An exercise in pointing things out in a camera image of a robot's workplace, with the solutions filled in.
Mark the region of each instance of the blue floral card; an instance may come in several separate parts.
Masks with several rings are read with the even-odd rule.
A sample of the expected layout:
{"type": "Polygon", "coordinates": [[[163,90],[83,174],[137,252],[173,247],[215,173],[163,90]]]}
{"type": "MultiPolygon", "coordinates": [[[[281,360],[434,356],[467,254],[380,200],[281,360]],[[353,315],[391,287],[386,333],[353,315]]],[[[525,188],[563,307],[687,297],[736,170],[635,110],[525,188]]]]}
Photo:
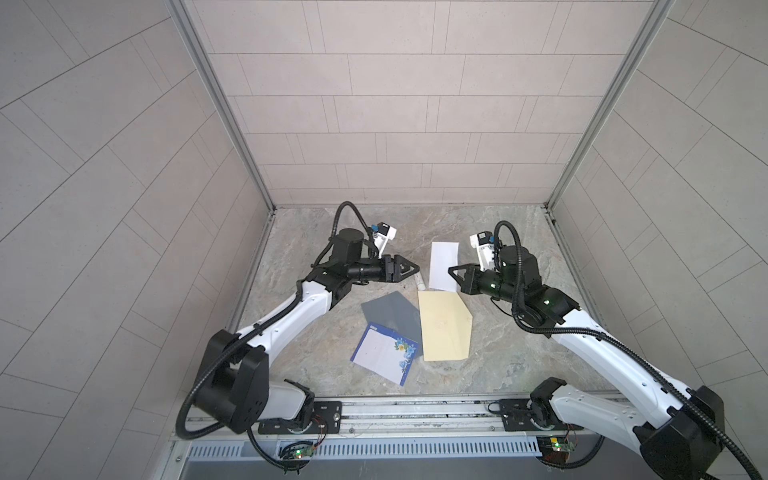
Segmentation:
{"type": "Polygon", "coordinates": [[[350,360],[404,386],[418,350],[417,342],[378,323],[369,323],[350,360]]]}

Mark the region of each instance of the marble tabletop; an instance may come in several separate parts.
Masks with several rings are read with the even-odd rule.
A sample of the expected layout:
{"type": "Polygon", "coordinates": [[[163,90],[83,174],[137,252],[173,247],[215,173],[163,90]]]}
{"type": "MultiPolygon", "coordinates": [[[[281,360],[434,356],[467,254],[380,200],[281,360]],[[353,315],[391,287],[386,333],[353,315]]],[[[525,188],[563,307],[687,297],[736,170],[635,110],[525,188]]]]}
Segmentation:
{"type": "MultiPolygon", "coordinates": [[[[254,323],[295,292],[296,280],[308,274],[310,264],[327,242],[335,211],[286,208],[276,212],[241,326],[254,323]]],[[[542,281],[581,302],[540,206],[360,207],[360,212],[368,224],[383,221],[397,229],[386,253],[399,253],[420,265],[425,282],[429,281],[433,241],[459,242],[459,264],[477,263],[469,236],[493,230],[499,220],[509,220],[517,228],[523,245],[538,258],[542,281]]],[[[344,227],[359,228],[349,208],[339,223],[339,229],[344,227]]],[[[508,233],[502,239],[512,243],[508,233]]],[[[406,384],[398,386],[349,360],[367,325],[360,304],[394,291],[401,292],[418,308],[413,278],[401,283],[353,286],[339,304],[306,327],[281,352],[270,367],[270,378],[297,381],[317,396],[529,392],[549,376],[565,379],[583,390],[614,389],[554,340],[522,332],[487,296],[463,293],[459,295],[473,315],[469,358],[425,362],[419,357],[406,384]]]]}

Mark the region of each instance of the yellow envelope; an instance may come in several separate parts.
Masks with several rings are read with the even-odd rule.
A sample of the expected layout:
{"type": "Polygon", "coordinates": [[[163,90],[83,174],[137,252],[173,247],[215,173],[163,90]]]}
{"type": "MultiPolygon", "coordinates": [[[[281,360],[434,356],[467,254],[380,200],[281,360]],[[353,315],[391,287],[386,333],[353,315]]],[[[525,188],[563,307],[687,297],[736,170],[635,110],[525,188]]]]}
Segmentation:
{"type": "Polygon", "coordinates": [[[469,357],[472,314],[454,292],[419,292],[424,360],[463,360],[469,357]]]}

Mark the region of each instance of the blue border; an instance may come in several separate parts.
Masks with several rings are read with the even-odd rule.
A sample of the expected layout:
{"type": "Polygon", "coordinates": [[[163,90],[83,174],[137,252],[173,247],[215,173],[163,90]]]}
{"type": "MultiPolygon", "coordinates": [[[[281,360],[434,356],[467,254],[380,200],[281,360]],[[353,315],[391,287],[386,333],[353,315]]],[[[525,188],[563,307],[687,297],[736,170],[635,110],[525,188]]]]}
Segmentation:
{"type": "MultiPolygon", "coordinates": [[[[371,327],[374,331],[379,332],[383,335],[386,335],[388,337],[392,337],[393,340],[397,341],[398,339],[403,339],[407,342],[409,342],[414,348],[416,348],[416,351],[419,351],[419,343],[411,340],[410,338],[400,335],[395,330],[388,329],[384,325],[379,325],[378,323],[368,323],[368,326],[366,327],[366,331],[362,333],[362,336],[360,337],[360,341],[357,343],[357,347],[355,347],[355,352],[352,354],[352,357],[349,359],[350,362],[355,361],[355,356],[357,355],[357,351],[360,350],[360,346],[362,345],[362,341],[366,339],[366,335],[368,335],[368,331],[371,330],[371,327]]],[[[411,358],[411,361],[406,364],[406,370],[402,373],[402,379],[400,380],[400,386],[405,386],[406,384],[406,378],[408,377],[408,373],[411,371],[411,365],[413,364],[413,360],[415,359],[415,355],[413,358],[411,358]]]]}

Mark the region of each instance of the side wall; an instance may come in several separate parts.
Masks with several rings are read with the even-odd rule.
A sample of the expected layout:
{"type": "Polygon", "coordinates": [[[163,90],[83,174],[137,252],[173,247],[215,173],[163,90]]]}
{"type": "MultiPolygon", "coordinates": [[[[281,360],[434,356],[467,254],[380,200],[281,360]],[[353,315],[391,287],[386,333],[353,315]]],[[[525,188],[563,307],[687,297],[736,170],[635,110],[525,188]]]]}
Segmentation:
{"type": "Polygon", "coordinates": [[[0,7],[0,477],[141,478],[267,208],[162,0],[0,7]]]}
{"type": "Polygon", "coordinates": [[[611,333],[721,395],[763,472],[766,131],[768,4],[679,0],[553,211],[611,333]]]}
{"type": "Polygon", "coordinates": [[[279,205],[529,204],[650,2],[185,5],[279,205]]]}

